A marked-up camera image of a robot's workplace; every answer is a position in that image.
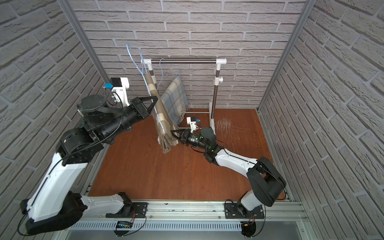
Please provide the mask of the left aluminium corner post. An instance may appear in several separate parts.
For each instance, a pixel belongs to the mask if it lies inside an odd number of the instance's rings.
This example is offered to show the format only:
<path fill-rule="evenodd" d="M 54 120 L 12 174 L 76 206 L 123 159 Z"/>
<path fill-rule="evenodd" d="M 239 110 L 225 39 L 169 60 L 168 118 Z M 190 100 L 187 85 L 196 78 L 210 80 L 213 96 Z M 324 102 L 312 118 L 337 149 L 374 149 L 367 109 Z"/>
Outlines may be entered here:
<path fill-rule="evenodd" d="M 87 34 L 85 30 L 83 29 L 79 19 L 76 16 L 75 11 L 73 10 L 70 1 L 67 0 L 57 0 L 59 6 L 61 7 L 63 13 L 67 17 L 69 23 L 71 24 L 74 32 L 78 36 L 80 42 L 82 43 L 86 53 L 89 55 L 92 63 L 94 64 L 96 70 L 98 71 L 99 75 L 101 76 L 104 83 L 109 82 L 109 77 L 96 53 L 94 50 L 91 41 L 87 37 Z"/>

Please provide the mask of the aluminium corner post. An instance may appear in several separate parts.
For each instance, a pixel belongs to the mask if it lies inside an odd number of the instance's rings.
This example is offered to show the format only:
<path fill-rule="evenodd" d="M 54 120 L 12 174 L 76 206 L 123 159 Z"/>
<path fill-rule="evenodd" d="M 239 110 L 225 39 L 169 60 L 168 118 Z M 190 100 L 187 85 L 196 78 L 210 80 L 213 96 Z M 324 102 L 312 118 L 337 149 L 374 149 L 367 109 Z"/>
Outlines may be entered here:
<path fill-rule="evenodd" d="M 265 105 L 266 101 L 267 101 L 267 98 L 268 98 L 268 95 L 269 93 L 272 91 L 272 87 L 274 86 L 279 74 L 280 74 L 280 71 L 283 69 L 287 59 L 289 58 L 289 55 L 291 53 L 291 51 L 293 50 L 298 38 L 299 38 L 299 35 L 301 33 L 301 31 L 303 30 L 310 14 L 312 13 L 313 11 L 313 8 L 316 4 L 316 0 L 308 0 L 306 1 L 306 3 L 304 4 L 304 7 L 302 9 L 302 12 L 298 18 L 298 21 L 292 31 L 292 34 L 286 44 L 286 47 L 283 51 L 283 54 L 278 62 L 278 65 L 272 75 L 272 78 L 267 86 L 267 89 L 260 101 L 260 104 L 257 108 L 257 113 L 260 113 L 263 106 Z"/>
<path fill-rule="evenodd" d="M 69 23 L 71 24 L 74 32 L 78 36 L 80 42 L 82 43 L 86 53 L 89 55 L 92 63 L 94 64 L 96 70 L 98 71 L 99 75 L 101 76 L 104 83 L 109 82 L 109 77 L 96 53 L 94 50 L 91 41 L 87 37 L 87 34 L 85 30 L 83 29 L 79 19 L 76 16 L 75 11 L 73 10 L 70 1 L 67 0 L 57 0 L 59 6 L 61 7 L 63 13 L 67 17 Z"/>

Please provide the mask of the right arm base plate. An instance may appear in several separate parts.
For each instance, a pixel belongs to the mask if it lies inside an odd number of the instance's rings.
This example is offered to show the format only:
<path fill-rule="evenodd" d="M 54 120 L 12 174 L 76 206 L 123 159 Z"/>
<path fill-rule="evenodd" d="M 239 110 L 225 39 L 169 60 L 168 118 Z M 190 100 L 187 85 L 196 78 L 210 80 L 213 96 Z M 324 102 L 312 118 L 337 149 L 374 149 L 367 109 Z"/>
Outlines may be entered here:
<path fill-rule="evenodd" d="M 253 210 L 247 210 L 240 202 L 225 201 L 224 212 L 226 219 L 251 219 L 261 220 L 265 218 L 263 206 L 260 205 Z"/>

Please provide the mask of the left small electronics board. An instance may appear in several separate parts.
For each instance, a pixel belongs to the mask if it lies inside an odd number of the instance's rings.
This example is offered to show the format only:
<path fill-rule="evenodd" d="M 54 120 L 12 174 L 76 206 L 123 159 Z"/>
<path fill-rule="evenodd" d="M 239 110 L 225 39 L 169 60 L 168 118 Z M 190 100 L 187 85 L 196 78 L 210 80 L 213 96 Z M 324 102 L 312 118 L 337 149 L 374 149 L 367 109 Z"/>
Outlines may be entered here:
<path fill-rule="evenodd" d="M 123 236 L 126 236 L 130 232 L 130 229 L 132 227 L 133 227 L 132 222 L 118 221 L 116 224 L 116 229 L 115 229 L 114 233 L 116 234 L 117 237 L 123 237 Z"/>

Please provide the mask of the blue cream plaid scarf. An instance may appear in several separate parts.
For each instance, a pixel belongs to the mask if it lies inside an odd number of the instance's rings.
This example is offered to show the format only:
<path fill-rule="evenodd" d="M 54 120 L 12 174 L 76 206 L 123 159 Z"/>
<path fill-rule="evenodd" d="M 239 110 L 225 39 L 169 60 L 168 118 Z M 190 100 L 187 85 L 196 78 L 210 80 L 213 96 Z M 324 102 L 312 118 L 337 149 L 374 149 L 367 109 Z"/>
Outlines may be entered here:
<path fill-rule="evenodd" d="M 188 98 L 180 77 L 175 77 L 161 99 L 173 124 L 179 126 L 189 110 Z"/>

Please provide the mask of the right small electronics board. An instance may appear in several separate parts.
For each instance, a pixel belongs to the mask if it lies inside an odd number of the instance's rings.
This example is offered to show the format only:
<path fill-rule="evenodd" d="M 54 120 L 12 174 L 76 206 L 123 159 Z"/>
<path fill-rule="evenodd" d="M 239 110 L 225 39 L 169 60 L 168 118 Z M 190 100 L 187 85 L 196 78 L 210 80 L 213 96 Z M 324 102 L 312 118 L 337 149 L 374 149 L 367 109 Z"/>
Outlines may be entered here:
<path fill-rule="evenodd" d="M 241 234 L 246 238 L 251 238 L 257 230 L 255 222 L 241 222 Z"/>

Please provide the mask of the aluminium front rail frame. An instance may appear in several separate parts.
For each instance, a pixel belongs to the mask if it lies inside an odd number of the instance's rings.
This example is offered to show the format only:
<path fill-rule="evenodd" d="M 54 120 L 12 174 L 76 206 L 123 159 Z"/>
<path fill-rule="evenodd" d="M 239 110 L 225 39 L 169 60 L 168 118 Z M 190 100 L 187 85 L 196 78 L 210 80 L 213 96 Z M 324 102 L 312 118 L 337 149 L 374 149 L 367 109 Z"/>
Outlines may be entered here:
<path fill-rule="evenodd" d="M 230 232 L 242 238 L 241 222 L 255 222 L 256 239 L 314 240 L 314 229 L 300 202 L 276 202 L 272 207 L 263 207 L 265 218 L 226 219 L 224 203 L 221 201 L 149 201 L 146 217 L 135 218 L 134 221 L 123 218 L 107 219 L 102 216 L 88 217 L 74 226 L 53 235 L 54 240 L 68 240 L 75 234 L 85 234 L 86 240 L 101 239 L 109 234 L 113 239 L 125 240 L 139 234 L 159 232 Z M 114 233 L 118 221 L 133 223 L 130 232 L 123 237 Z"/>

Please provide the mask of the brown beige plaid scarf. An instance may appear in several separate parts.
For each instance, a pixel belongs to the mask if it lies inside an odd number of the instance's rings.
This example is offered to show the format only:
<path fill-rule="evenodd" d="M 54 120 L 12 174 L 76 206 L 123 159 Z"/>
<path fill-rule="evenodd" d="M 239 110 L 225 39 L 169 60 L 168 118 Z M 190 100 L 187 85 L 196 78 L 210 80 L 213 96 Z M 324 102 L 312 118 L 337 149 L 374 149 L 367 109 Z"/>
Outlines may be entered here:
<path fill-rule="evenodd" d="M 174 138 L 171 133 L 171 130 L 176 130 L 176 127 L 169 117 L 168 111 L 165 109 L 152 75 L 145 74 L 144 78 L 145 83 L 148 86 L 150 96 L 158 97 L 158 101 L 152 110 L 152 115 L 158 133 L 158 142 L 163 150 L 163 153 L 166 154 L 171 150 L 172 146 L 176 146 L 178 144 L 178 140 Z"/>

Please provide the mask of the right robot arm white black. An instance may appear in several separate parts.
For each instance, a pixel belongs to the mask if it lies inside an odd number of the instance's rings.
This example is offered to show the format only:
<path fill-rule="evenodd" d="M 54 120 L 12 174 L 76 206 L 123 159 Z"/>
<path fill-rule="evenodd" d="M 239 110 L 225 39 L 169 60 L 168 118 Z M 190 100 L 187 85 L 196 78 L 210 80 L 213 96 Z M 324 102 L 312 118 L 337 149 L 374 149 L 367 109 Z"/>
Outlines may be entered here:
<path fill-rule="evenodd" d="M 250 212 L 261 205 L 273 206 L 287 185 L 269 159 L 252 159 L 230 152 L 218 144 L 210 127 L 202 128 L 199 135 L 190 129 L 172 130 L 171 133 L 182 144 L 202 149 L 209 163 L 231 169 L 249 180 L 252 190 L 240 199 L 242 209 Z"/>

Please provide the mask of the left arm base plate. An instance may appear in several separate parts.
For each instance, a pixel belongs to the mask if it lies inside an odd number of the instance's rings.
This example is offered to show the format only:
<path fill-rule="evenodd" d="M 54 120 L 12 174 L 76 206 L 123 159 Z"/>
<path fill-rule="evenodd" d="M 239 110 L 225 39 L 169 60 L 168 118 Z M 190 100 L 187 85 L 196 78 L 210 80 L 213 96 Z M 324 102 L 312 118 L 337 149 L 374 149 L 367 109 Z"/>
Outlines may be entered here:
<path fill-rule="evenodd" d="M 115 214 L 108 213 L 106 218 L 142 218 L 146 217 L 146 212 L 149 203 L 145 202 L 133 202 L 131 204 L 125 204 L 121 210 Z"/>

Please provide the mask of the small electronics board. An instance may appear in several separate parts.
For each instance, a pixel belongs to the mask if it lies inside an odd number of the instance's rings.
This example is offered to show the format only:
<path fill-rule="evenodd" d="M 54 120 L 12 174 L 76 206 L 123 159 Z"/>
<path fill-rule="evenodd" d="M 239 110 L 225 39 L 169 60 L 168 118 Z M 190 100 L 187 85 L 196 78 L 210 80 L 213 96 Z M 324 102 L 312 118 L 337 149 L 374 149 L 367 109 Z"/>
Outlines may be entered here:
<path fill-rule="evenodd" d="M 246 238 L 251 238 L 257 230 L 255 222 L 241 222 L 241 234 Z"/>
<path fill-rule="evenodd" d="M 114 233 L 116 234 L 117 237 L 123 237 L 123 236 L 126 236 L 130 232 L 130 229 L 132 227 L 133 227 L 132 222 L 118 221 L 116 224 L 116 229 L 115 229 Z"/>

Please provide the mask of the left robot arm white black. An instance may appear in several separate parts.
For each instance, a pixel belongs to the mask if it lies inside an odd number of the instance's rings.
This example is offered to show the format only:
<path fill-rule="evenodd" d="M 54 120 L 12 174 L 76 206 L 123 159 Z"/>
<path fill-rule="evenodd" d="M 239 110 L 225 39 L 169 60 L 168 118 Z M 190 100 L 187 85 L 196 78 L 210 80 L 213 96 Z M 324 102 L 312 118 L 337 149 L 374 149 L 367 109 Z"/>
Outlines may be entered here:
<path fill-rule="evenodd" d="M 87 197 L 71 188 L 82 170 L 116 136 L 128 132 L 147 118 L 156 96 L 136 97 L 120 108 L 111 108 L 102 95 L 83 98 L 78 111 L 79 128 L 65 132 L 56 146 L 51 165 L 34 195 L 21 202 L 26 236 L 67 229 L 83 217 L 124 218 L 135 216 L 132 201 L 124 192 L 105 197 Z"/>

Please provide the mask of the right aluminium corner post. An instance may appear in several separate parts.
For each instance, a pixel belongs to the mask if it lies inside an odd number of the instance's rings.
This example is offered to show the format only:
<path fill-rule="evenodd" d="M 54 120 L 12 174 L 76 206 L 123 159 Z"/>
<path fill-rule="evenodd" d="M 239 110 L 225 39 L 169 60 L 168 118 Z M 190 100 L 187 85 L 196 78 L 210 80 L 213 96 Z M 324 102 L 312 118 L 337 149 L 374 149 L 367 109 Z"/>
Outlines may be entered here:
<path fill-rule="evenodd" d="M 266 101 L 267 101 L 267 98 L 268 98 L 268 95 L 269 93 L 272 91 L 272 87 L 274 86 L 279 74 L 280 74 L 280 71 L 283 69 L 287 59 L 289 58 L 289 55 L 291 53 L 291 51 L 293 50 L 298 38 L 299 38 L 299 35 L 301 33 L 301 31 L 303 30 L 310 14 L 312 13 L 313 11 L 313 8 L 316 4 L 316 0 L 308 0 L 306 1 L 306 3 L 304 4 L 304 7 L 302 9 L 302 12 L 298 18 L 298 21 L 292 31 L 292 34 L 286 44 L 286 47 L 283 51 L 283 54 L 278 62 L 278 65 L 272 75 L 272 78 L 267 86 L 267 89 L 260 101 L 260 104 L 257 108 L 257 113 L 260 113 L 263 106 L 265 105 Z"/>

